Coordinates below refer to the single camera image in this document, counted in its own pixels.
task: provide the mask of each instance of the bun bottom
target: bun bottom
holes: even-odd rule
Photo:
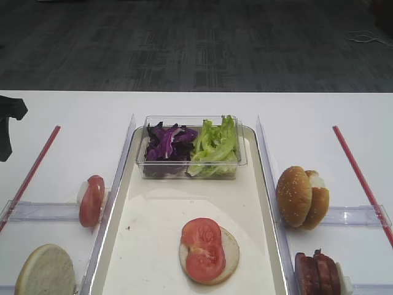
[[[193,281],[199,284],[208,285],[208,286],[218,285],[223,281],[227,280],[235,272],[239,264],[240,251],[239,251],[238,242],[236,241],[234,236],[232,236],[232,234],[229,233],[229,231],[227,231],[223,227],[220,227],[220,229],[221,229],[222,248],[224,249],[224,253],[225,253],[225,268],[222,271],[222,273],[218,277],[214,278],[213,280],[197,281],[194,280],[189,275],[186,268],[186,260],[187,260],[187,256],[189,255],[189,249],[182,243],[180,243],[179,245],[179,259],[183,271],[187,274],[189,278],[191,278]]]
[[[75,272],[64,249],[46,244],[26,260],[15,284],[15,295],[73,295]]]

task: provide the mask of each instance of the bun top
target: bun top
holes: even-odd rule
[[[307,217],[313,198],[311,182],[304,169],[299,166],[286,169],[278,179],[276,195],[285,221],[292,227],[301,226]]]

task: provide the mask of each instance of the sliced bun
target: sliced bun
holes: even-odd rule
[[[277,201],[282,217],[292,227],[305,221],[312,200],[309,178],[302,167],[286,169],[277,183]]]
[[[323,187],[313,187],[313,200],[302,229],[314,229],[329,210],[329,191]]]
[[[305,172],[311,183],[313,199],[301,228],[312,230],[323,220],[329,210],[329,190],[325,188],[325,182],[319,177],[317,171],[307,170]]]
[[[225,253],[225,268],[222,271],[222,273],[213,280],[196,281],[188,274],[186,268],[186,260],[187,260],[187,256],[189,255],[189,249],[185,245],[180,243],[179,259],[182,269],[192,280],[196,281],[197,283],[203,285],[209,285],[209,286],[218,285],[219,283],[222,283],[227,278],[229,278],[231,274],[235,272],[239,264],[240,251],[239,251],[238,242],[236,241],[234,236],[232,236],[232,234],[229,233],[229,231],[227,231],[223,227],[220,228],[221,228],[222,248],[224,249],[224,253]]]
[[[73,295],[75,272],[64,249],[46,244],[26,260],[15,284],[15,295]]]

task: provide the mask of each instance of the black object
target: black object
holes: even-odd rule
[[[21,98],[9,98],[0,95],[0,162],[5,162],[12,153],[8,129],[10,117],[20,121],[27,111],[27,107]]]
[[[393,0],[372,0],[368,9],[376,17],[375,25],[393,39]]]

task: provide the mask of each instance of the white tray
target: white tray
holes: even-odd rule
[[[142,179],[135,131],[91,294],[286,293],[257,140],[243,128],[248,165],[233,180]],[[239,243],[236,272],[217,286],[192,282],[180,267],[181,229],[197,217],[216,220]]]

